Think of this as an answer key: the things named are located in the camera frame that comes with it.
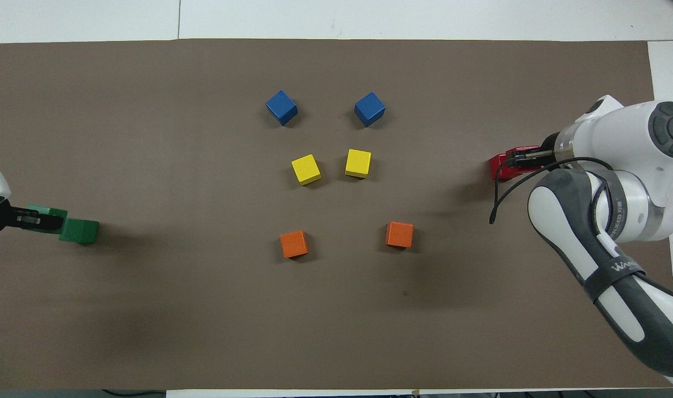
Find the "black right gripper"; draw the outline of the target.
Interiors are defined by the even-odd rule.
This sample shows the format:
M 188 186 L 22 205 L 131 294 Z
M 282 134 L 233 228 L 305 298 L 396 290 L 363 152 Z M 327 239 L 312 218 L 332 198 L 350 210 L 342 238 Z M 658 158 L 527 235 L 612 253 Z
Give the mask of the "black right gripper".
M 547 166 L 556 161 L 554 154 L 555 143 L 559 133 L 550 134 L 541 145 L 526 147 L 516 151 L 515 154 L 507 154 L 506 166 Z

